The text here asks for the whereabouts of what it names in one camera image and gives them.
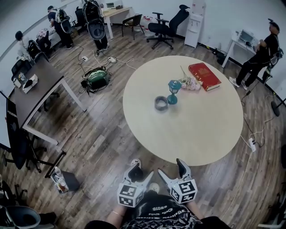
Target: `white desk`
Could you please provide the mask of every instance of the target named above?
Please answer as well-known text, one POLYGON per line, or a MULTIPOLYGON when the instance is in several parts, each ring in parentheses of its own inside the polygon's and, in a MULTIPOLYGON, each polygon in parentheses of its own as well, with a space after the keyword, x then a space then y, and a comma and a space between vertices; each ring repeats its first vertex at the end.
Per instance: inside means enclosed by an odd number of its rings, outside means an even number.
POLYGON ((224 62, 223 62, 223 64, 222 64, 222 67, 223 67, 223 68, 224 68, 224 66, 225 66, 226 63, 227 63, 227 61, 228 61, 228 59, 229 59, 229 56, 230 56, 230 55, 232 54, 232 52, 233 52, 233 47, 234 47, 234 45, 240 46, 241 48, 245 49, 247 52, 249 52, 249 53, 251 53, 251 54, 253 54, 253 55, 256 54, 256 52, 254 51, 254 49, 253 49, 252 47, 249 47, 249 46, 245 45, 245 44, 243 43, 243 41, 241 41, 241 40, 239 39, 239 34, 233 33, 233 34, 232 34, 232 37, 231 37, 231 45, 230 45, 230 48, 229 48, 229 50, 228 50, 228 52, 227 52, 227 56, 226 56, 226 58, 225 58, 225 60, 224 60, 224 62))
POLYGON ((110 17, 117 15, 119 13, 125 12, 125 11, 130 11, 130 10, 131 10, 131 7, 124 7, 122 9, 111 9, 111 10, 103 12, 103 16, 105 17, 105 22, 107 23, 110 39, 113 39, 113 33, 111 30, 112 24, 110 22, 110 17))
POLYGON ((187 56, 165 56, 139 67, 128 80, 123 95, 123 110, 136 139, 151 153, 176 163, 206 165, 227 155, 235 146, 243 126, 240 98, 217 69, 205 63, 222 82, 205 91, 180 89, 178 103, 165 112, 154 108, 157 96, 170 95, 168 82, 191 75, 190 64, 201 60, 187 56))

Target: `man in black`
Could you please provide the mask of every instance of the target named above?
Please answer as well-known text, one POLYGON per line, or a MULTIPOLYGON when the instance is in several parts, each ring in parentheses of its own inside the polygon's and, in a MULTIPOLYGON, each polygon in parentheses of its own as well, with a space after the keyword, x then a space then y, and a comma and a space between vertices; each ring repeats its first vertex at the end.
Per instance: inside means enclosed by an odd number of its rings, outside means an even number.
POLYGON ((55 18, 56 12, 55 11, 57 11, 57 9, 54 9, 53 6, 48 7, 48 12, 49 12, 48 19, 51 23, 51 27, 55 26, 55 31, 57 32, 57 34, 61 38, 62 44, 65 45, 67 47, 67 49, 71 49, 72 45, 73 45, 72 38, 71 38, 70 34, 67 34, 63 31, 61 24, 56 21, 56 18, 55 18))
POLYGON ((255 48, 255 56, 243 64, 238 77, 236 79, 229 77, 229 81, 236 87, 239 87, 240 84, 242 84, 243 88, 247 90, 247 88, 255 81, 261 69, 268 66, 270 64, 270 59, 278 52, 279 26, 272 21, 270 22, 269 30, 270 35, 265 40, 260 40, 255 48), (252 70, 250 76, 244 81, 243 79, 250 70, 252 70))

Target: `bracelet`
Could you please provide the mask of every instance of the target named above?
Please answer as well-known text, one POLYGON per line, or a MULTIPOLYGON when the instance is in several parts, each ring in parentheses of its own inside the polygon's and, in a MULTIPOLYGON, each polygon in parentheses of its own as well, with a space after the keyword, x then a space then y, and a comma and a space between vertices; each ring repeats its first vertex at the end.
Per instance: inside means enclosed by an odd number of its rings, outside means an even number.
POLYGON ((114 212, 115 214, 117 214, 117 215, 119 215, 119 216, 121 216, 121 217, 123 218, 123 216, 122 216, 122 215, 120 215, 119 213, 117 213, 117 212, 115 212, 115 211, 112 211, 112 212, 114 212))

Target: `red book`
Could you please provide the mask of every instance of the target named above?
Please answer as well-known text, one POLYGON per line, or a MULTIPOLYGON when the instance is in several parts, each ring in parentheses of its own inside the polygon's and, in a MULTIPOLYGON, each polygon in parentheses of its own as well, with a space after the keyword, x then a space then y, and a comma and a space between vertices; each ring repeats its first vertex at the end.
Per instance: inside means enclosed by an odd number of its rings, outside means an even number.
POLYGON ((221 84, 221 81, 204 63, 191 64, 189 71, 198 81, 202 82, 202 87, 206 91, 217 88, 221 84))

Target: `black pants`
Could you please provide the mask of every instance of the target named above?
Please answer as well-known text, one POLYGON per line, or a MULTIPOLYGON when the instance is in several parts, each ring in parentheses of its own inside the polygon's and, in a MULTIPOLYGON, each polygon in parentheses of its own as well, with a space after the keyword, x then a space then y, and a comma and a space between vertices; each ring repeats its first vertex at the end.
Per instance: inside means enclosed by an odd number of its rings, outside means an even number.
POLYGON ((61 38, 62 44, 65 45, 67 48, 70 48, 73 44, 71 35, 65 33, 60 24, 55 26, 55 31, 57 32, 57 34, 61 38))
POLYGON ((97 46, 98 50, 107 48, 107 37, 104 35, 104 37, 101 40, 94 40, 95 45, 97 46))
POLYGON ((254 57, 243 64, 242 69, 236 78, 237 85, 240 85, 246 74, 252 70, 250 76, 245 82, 245 86, 250 86, 255 81, 261 69, 268 66, 269 63, 269 60, 265 60, 265 58, 261 58, 258 54, 256 54, 254 57))
POLYGON ((51 42, 49 41, 49 31, 47 31, 46 36, 42 37, 40 40, 37 39, 36 42, 38 43, 38 45, 40 46, 40 49, 42 52, 44 53, 48 53, 50 50, 50 46, 51 46, 51 42))

